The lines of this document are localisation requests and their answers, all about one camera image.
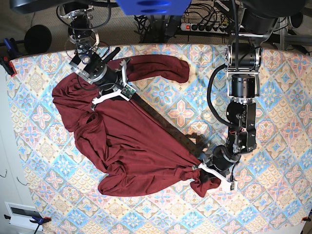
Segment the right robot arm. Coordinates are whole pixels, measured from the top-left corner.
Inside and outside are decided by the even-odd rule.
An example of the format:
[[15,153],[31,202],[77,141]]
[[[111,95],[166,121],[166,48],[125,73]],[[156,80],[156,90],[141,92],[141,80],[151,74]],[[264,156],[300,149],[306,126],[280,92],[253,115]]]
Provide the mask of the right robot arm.
[[100,56],[97,53],[99,37],[96,27],[91,23],[93,7],[89,3],[71,2],[57,8],[57,17],[59,20],[65,18],[71,22],[67,25],[69,28],[70,40],[75,44],[76,53],[70,61],[73,72],[77,75],[78,83],[81,80],[100,91],[108,91],[114,88],[121,88],[122,78],[119,72],[112,70],[108,66],[120,51],[117,47],[107,57]]

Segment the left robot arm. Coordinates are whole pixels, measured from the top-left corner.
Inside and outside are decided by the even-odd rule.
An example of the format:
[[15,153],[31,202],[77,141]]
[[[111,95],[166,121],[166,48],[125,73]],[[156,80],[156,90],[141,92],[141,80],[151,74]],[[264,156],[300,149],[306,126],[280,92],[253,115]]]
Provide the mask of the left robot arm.
[[[282,0],[243,0],[241,6],[242,16],[239,16],[236,4],[232,4],[234,24],[225,51],[226,62],[217,67],[209,79],[207,103],[213,116],[228,127],[228,136],[225,145],[215,147],[212,155],[199,165],[204,180],[215,178],[216,173],[233,174],[241,156],[257,148],[254,98],[260,95],[261,43],[271,36],[277,20],[287,17],[292,9]],[[223,69],[231,98],[226,119],[217,113],[211,100],[214,78]]]

